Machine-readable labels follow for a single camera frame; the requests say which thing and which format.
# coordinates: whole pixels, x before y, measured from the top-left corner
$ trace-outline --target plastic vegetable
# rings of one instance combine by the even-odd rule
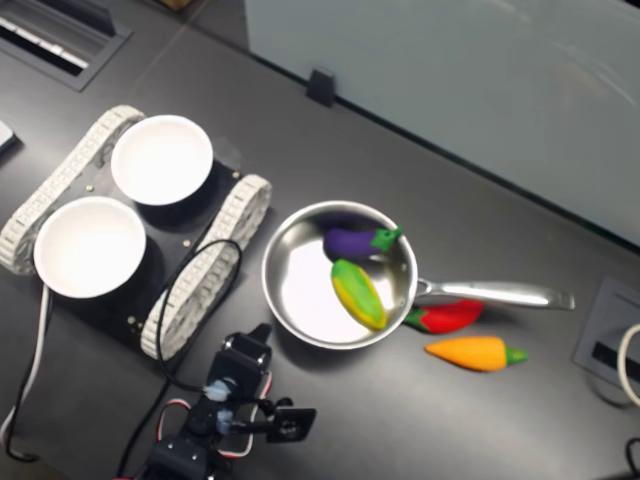
[[[366,232],[332,228],[324,236],[324,250],[331,258],[366,258],[386,253],[400,235],[402,227],[395,230],[378,228]]]
[[[460,300],[450,305],[413,309],[404,324],[427,333],[449,333],[471,325],[482,313],[484,304],[478,300]]]
[[[527,360],[527,352],[510,348],[498,337],[462,337],[432,343],[424,349],[431,355],[461,367],[483,372],[501,370]]]
[[[340,302],[351,316],[374,330],[387,325],[387,315],[378,292],[364,270],[340,259],[333,264],[331,280]]]

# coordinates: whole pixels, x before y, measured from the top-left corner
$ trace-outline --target dark gray table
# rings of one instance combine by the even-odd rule
[[[260,285],[265,243],[286,216],[321,200],[357,200],[393,217],[427,278],[535,282],[577,297],[572,313],[494,308],[470,327],[530,353],[526,364],[488,375],[427,356],[430,339],[406,328],[343,354],[276,329],[273,395],[317,407],[317,422],[301,444],[259,441],[236,478],[565,480],[625,469],[638,411],[598,399],[571,357],[603,276],[640,288],[637,256],[350,111],[310,102],[300,86],[201,32],[187,28],[165,48],[181,24],[158,9],[121,0],[113,10],[136,33],[81,94],[0,55],[0,115],[25,141],[0,160],[0,222],[118,103],[186,115],[235,145],[244,171],[273,182],[273,209],[185,379],[204,376],[225,335],[274,322]],[[34,279],[0,271],[2,415],[31,354],[38,301]],[[60,312],[54,321],[16,445],[72,479],[108,478],[162,379],[80,322]],[[152,441],[149,430],[131,466]]]

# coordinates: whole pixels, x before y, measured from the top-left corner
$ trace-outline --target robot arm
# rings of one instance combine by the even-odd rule
[[[277,403],[256,399],[258,388],[271,363],[266,344],[271,327],[259,325],[253,332],[225,339],[216,354],[198,402],[175,435],[156,443],[134,480],[223,480],[230,477],[231,461],[218,453],[225,435],[265,434],[267,442],[304,440],[316,410],[294,408],[289,399]],[[257,403],[265,421],[234,419],[238,409]]]

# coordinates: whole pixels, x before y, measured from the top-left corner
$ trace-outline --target white panel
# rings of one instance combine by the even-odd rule
[[[253,53],[640,244],[640,11],[617,0],[247,0]]]

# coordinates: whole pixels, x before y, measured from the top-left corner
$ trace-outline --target purple eggplant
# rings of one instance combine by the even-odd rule
[[[354,232],[332,228],[324,236],[324,251],[330,258],[358,259],[386,253],[402,235],[402,227],[395,230],[378,228]]]

